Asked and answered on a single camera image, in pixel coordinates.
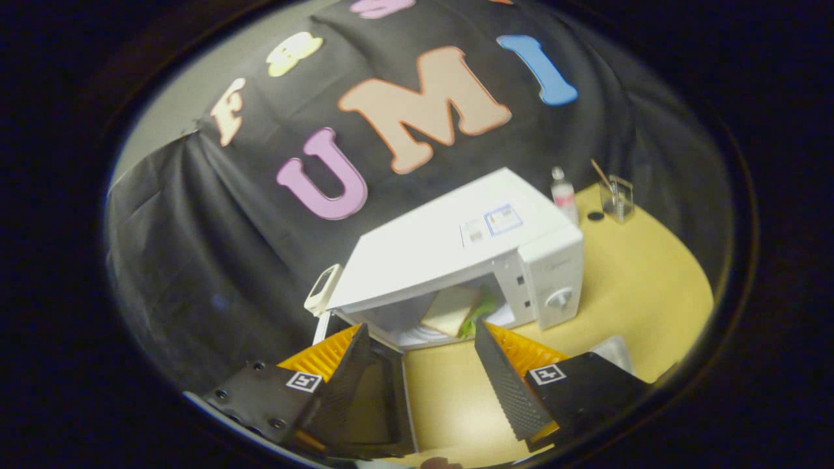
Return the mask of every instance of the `white microwave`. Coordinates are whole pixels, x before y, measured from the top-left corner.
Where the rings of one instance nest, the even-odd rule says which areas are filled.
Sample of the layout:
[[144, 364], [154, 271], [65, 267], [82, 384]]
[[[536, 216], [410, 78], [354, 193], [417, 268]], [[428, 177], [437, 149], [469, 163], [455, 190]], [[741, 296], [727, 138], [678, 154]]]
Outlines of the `white microwave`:
[[396, 350], [461, 341], [422, 324], [437, 292], [486, 286], [497, 309], [484, 319], [541, 329], [576, 316], [582, 232], [547, 197], [507, 168], [452, 190], [359, 238], [342, 269], [328, 268], [305, 307], [365, 323]]

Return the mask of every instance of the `pink letter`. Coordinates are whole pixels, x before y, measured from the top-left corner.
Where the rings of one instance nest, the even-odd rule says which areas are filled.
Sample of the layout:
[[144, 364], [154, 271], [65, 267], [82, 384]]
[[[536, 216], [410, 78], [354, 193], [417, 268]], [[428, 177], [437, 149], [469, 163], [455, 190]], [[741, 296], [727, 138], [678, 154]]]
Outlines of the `pink letter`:
[[350, 5], [350, 11], [358, 13], [362, 18], [380, 19], [413, 7], [414, 3], [415, 0], [359, 0]]
[[304, 144], [304, 153], [317, 156], [342, 181], [344, 192], [336, 199], [322, 194], [307, 174], [298, 158], [287, 161], [278, 172], [278, 184], [286, 186], [311, 212], [323, 219], [345, 219], [362, 208], [368, 198], [368, 186], [362, 175], [348, 161], [335, 143], [336, 133], [324, 128], [313, 134]]

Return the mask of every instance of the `gray wall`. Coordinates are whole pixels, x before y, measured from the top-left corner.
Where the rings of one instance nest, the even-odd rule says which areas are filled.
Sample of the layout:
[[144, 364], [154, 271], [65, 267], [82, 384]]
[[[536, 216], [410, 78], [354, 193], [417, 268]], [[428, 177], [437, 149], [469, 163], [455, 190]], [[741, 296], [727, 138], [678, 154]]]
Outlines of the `gray wall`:
[[276, 31], [336, 2], [307, 0], [278, 8], [183, 67], [139, 116], [118, 156], [110, 186], [155, 149], [192, 132], [194, 121], [237, 78], [232, 70], [249, 51], [274, 42]]

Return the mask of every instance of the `lettuce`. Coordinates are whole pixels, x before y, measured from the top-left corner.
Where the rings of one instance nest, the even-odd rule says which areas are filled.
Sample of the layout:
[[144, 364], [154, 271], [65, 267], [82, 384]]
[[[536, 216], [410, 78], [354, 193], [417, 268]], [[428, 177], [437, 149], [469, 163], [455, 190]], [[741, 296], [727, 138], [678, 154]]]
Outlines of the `lettuce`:
[[472, 312], [470, 317], [464, 321], [464, 324], [460, 327], [460, 331], [458, 332], [459, 339], [468, 339], [475, 335], [475, 321], [483, 316], [483, 315], [490, 315], [495, 312], [498, 308], [498, 298], [492, 294], [490, 288], [486, 285], [480, 286], [480, 300], [478, 300], [478, 305], [475, 307], [475, 311]]

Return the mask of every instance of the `clear cup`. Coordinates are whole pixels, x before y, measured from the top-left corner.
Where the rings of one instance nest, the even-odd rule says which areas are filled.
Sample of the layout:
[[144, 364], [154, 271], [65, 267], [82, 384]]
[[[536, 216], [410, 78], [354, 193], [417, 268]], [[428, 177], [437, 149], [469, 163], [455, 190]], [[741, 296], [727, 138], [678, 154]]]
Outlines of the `clear cup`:
[[619, 223], [625, 223], [634, 215], [634, 191], [630, 182], [609, 175], [611, 185], [600, 181], [600, 202], [602, 211]]

